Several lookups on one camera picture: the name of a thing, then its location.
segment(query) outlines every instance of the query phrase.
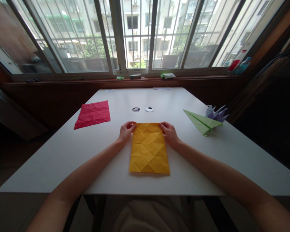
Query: hand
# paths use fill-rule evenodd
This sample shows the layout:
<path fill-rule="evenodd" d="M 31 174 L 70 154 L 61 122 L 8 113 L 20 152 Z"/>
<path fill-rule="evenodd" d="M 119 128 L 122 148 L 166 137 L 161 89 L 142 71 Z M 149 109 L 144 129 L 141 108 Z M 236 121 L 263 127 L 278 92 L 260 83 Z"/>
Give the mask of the hand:
<path fill-rule="evenodd" d="M 167 137 L 169 144 L 172 147 L 175 147 L 180 142 L 180 139 L 176 134 L 174 126 L 168 122 L 159 123 L 159 126 L 163 130 L 165 136 Z"/>
<path fill-rule="evenodd" d="M 130 138 L 131 133 L 136 128 L 136 125 L 132 125 L 132 123 L 136 123 L 136 122 L 128 121 L 125 124 L 123 124 L 120 128 L 118 141 L 122 142 L 123 144 L 126 144 L 126 142 Z"/>

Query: yellow origami paper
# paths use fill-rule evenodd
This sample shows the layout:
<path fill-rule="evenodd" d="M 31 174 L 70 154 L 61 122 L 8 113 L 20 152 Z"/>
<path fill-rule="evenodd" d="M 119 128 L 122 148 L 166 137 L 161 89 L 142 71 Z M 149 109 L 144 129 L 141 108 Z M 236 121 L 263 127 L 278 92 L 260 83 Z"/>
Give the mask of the yellow origami paper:
<path fill-rule="evenodd" d="M 129 171 L 169 174 L 163 131 L 159 123 L 135 123 Z"/>

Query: white table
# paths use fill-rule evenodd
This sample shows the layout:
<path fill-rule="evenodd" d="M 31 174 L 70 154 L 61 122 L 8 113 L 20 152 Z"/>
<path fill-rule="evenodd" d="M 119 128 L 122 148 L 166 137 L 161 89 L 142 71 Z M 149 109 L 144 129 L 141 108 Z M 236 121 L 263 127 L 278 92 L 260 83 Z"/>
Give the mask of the white table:
<path fill-rule="evenodd" d="M 81 164 L 105 149 L 126 121 L 162 122 L 199 151 L 235 168 L 271 195 L 290 196 L 290 170 L 224 122 L 205 137 L 183 109 L 205 115 L 206 105 L 184 88 L 99 90 L 87 103 L 108 100 L 111 121 L 73 130 L 78 110 L 10 179 L 0 192 L 49 193 Z M 133 112 L 139 107 L 140 112 Z M 153 107 L 154 112 L 146 112 Z M 89 194 L 224 195 L 166 141 L 170 175 L 129 172 L 131 142 L 89 186 Z"/>

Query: person's left hand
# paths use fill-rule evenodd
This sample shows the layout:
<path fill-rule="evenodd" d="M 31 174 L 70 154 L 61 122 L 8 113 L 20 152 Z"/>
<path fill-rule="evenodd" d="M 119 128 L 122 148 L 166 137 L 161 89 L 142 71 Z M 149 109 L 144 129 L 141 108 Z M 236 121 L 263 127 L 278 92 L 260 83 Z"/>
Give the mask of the person's left hand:
<path fill-rule="evenodd" d="M 136 123 L 136 122 L 128 121 L 121 126 L 119 137 L 118 137 L 118 140 L 120 142 L 123 142 L 125 144 L 130 138 L 131 133 L 136 128 L 136 125 L 132 125 L 132 123 Z"/>

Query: floor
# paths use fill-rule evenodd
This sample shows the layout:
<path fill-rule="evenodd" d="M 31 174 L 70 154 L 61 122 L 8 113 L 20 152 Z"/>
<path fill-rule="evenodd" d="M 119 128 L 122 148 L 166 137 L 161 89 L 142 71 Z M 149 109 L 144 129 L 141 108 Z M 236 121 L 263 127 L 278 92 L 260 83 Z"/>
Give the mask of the floor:
<path fill-rule="evenodd" d="M 48 133 L 32 142 L 6 140 L 0 142 L 0 186 L 22 166 L 50 138 Z M 47 194 L 0 193 L 0 232 L 23 232 L 43 204 Z M 220 198 L 233 223 L 240 232 L 260 231 L 249 213 L 230 197 Z M 290 210 L 290 197 L 278 200 Z M 195 231 L 218 231 L 205 203 L 196 200 L 193 205 Z M 70 232 L 91 231 L 93 216 L 82 197 Z"/>

